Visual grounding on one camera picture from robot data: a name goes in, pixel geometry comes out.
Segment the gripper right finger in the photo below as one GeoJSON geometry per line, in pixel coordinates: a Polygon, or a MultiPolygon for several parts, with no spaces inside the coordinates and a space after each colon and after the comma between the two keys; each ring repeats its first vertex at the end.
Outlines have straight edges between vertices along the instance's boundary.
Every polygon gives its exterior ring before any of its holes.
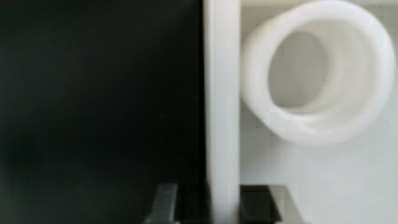
{"type": "Polygon", "coordinates": [[[239,224],[305,224],[285,186],[239,186],[239,224]]]}

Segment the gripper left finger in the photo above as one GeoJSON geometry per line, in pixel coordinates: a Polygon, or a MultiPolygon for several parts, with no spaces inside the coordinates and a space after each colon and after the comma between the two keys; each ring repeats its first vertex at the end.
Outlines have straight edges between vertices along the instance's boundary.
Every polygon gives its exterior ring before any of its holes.
{"type": "Polygon", "coordinates": [[[157,185],[141,224],[211,224],[207,192],[200,185],[157,185]]]}

